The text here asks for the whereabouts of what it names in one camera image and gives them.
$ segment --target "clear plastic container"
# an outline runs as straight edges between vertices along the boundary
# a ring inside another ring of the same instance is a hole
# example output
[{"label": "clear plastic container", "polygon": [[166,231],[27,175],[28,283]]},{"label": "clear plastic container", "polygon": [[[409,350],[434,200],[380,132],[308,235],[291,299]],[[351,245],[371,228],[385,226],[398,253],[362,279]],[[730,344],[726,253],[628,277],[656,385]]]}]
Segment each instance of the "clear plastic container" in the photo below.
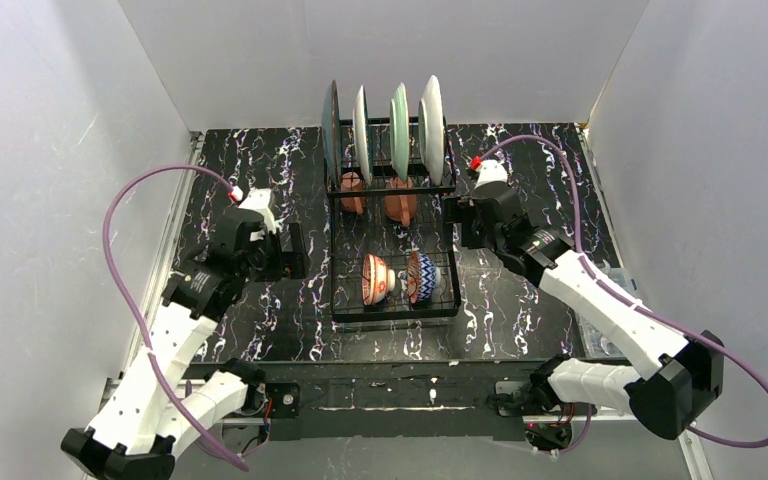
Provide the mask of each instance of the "clear plastic container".
[{"label": "clear plastic container", "polygon": [[[631,295],[637,296],[637,284],[631,278],[628,271],[624,268],[613,268],[608,262],[598,265],[599,269],[614,281],[617,285],[623,287]],[[617,348],[602,332],[596,329],[584,317],[575,314],[578,320],[578,328],[581,331],[581,343],[584,344],[584,351],[588,358],[623,358],[625,355]]]}]

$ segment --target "black dish rack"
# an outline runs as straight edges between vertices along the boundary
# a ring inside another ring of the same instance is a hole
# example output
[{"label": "black dish rack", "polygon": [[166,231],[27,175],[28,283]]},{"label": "black dish rack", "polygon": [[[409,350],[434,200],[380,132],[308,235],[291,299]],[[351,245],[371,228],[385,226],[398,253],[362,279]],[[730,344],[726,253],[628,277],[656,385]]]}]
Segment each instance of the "black dish rack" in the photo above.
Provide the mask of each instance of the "black dish rack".
[{"label": "black dish rack", "polygon": [[[368,121],[367,141],[371,145],[372,185],[364,182],[362,191],[340,191],[323,169],[329,201],[331,248],[330,287],[331,314],[335,322],[368,322],[417,318],[454,317],[461,305],[455,254],[452,247],[453,230],[443,222],[443,196],[457,186],[454,155],[448,133],[445,140],[445,165],[440,186],[431,183],[428,171],[419,156],[418,119],[410,120],[411,153],[408,175],[414,187],[391,189],[388,181],[396,176],[390,165],[390,122],[388,118]],[[356,172],[362,176],[354,152],[352,122],[340,123],[341,152],[340,175]],[[384,202],[388,195],[416,194],[417,212],[409,227],[391,220],[386,215]],[[342,208],[343,198],[363,197],[366,207],[362,215]],[[431,298],[411,304],[407,294],[407,260],[411,250],[425,253],[440,267],[441,286]],[[363,261],[373,254],[396,272],[396,287],[380,303],[364,305],[361,287]]]}]

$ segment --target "blue and white bowl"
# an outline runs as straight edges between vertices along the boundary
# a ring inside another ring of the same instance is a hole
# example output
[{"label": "blue and white bowl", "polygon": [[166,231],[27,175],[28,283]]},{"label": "blue and white bowl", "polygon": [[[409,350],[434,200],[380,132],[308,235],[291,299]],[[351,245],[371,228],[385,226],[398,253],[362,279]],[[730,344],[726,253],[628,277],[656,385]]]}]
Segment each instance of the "blue and white bowl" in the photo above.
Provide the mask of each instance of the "blue and white bowl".
[{"label": "blue and white bowl", "polygon": [[440,267],[428,258],[428,255],[416,250],[408,258],[408,295],[411,303],[422,302],[431,298],[431,294],[440,285]]}]

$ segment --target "marble surface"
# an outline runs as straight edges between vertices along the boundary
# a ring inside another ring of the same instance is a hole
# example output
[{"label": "marble surface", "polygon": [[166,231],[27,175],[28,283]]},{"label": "marble surface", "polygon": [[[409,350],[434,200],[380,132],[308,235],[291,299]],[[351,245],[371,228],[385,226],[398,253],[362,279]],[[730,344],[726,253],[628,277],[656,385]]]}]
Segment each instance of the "marble surface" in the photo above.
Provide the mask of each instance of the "marble surface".
[{"label": "marble surface", "polygon": [[[595,261],[616,265],[601,205],[571,124],[450,125],[457,193],[467,193],[469,160],[521,133],[560,144],[577,173],[584,248]],[[270,187],[276,217],[300,222],[310,256],[304,281],[250,283],[196,361],[417,361],[540,359],[559,352],[582,355],[572,312],[501,267],[489,252],[457,251],[463,303],[451,319],[343,325],[330,318],[328,201],[322,181],[318,128],[211,130],[200,164],[239,182]],[[559,162],[542,146],[519,143],[497,154],[533,223],[572,234],[569,183]],[[213,221],[230,201],[211,180],[196,178],[181,229],[178,253],[209,238]]]}]

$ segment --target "mug handle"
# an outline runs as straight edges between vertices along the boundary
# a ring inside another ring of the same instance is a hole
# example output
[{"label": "mug handle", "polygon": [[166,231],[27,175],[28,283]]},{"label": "mug handle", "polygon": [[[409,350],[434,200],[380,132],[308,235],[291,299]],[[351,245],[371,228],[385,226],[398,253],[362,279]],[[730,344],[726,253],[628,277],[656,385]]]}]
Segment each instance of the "mug handle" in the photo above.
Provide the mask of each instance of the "mug handle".
[{"label": "mug handle", "polygon": [[407,195],[399,195],[399,203],[402,207],[402,225],[405,227],[410,226],[410,215],[408,210],[408,197]]}]

